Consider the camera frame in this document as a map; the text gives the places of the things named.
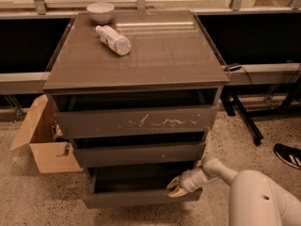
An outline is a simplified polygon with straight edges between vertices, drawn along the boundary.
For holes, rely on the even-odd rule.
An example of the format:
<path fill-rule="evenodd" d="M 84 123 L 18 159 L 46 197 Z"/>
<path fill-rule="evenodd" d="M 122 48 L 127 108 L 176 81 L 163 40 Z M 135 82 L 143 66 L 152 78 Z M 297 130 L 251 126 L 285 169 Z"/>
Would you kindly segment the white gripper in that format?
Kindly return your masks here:
<path fill-rule="evenodd" d="M 173 178 L 166 189 L 173 190 L 168 193 L 170 198 L 179 198 L 216 180 L 216 176 L 210 176 L 202 167 L 198 167 L 183 172 L 180 177 Z"/>

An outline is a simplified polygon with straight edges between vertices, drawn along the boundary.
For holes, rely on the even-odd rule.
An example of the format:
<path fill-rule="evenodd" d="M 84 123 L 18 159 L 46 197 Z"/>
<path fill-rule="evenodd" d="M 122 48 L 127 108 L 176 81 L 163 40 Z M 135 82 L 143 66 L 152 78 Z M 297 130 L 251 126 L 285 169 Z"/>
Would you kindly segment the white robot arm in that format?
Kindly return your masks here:
<path fill-rule="evenodd" d="M 261 172 L 238 172 L 209 155 L 166 189 L 169 197 L 178 198 L 217 180 L 230 187 L 229 226 L 301 226 L 301 201 L 293 194 Z"/>

